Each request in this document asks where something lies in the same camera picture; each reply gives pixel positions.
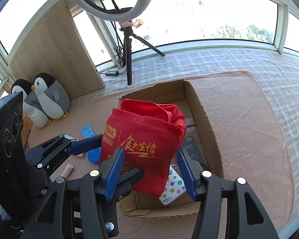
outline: silver bolt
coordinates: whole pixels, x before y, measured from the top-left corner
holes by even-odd
[[[203,172],[202,172],[202,175],[203,175],[204,177],[208,178],[208,177],[211,177],[211,172],[209,172],[209,171],[203,171]]]
[[[93,176],[93,177],[98,176],[99,172],[98,172],[98,170],[93,170],[93,171],[90,172],[90,175]]]
[[[238,183],[240,183],[240,184],[245,184],[245,183],[246,183],[246,180],[245,180],[243,177],[239,177],[239,178],[237,179],[237,181],[238,181]]]
[[[56,183],[62,183],[62,182],[64,182],[64,177],[57,177],[57,178],[55,179],[55,182],[56,182]]]
[[[45,195],[47,192],[47,189],[41,189],[41,195]]]
[[[115,227],[114,227],[113,223],[107,222],[107,223],[105,223],[105,228],[107,231],[112,231],[112,230],[114,230]]]

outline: penguin foot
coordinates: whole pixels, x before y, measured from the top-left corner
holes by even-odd
[[[52,119],[49,119],[48,122],[46,123],[46,126],[49,125],[52,122]]]
[[[68,112],[66,112],[61,118],[65,119],[68,116]]]

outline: plaid fabric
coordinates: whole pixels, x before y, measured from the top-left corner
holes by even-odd
[[[295,202],[290,221],[299,214],[299,60],[265,50],[215,50],[169,54],[164,58],[133,66],[133,83],[126,75],[101,75],[106,88],[77,98],[81,103],[128,88],[178,77],[231,70],[249,70],[273,107],[283,134],[293,169]]]

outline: red fabric bag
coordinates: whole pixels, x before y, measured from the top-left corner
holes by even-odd
[[[160,197],[169,166],[186,133],[185,118],[176,105],[124,99],[107,120],[101,164],[117,146],[125,150],[122,175],[138,167],[144,171],[133,190]]]

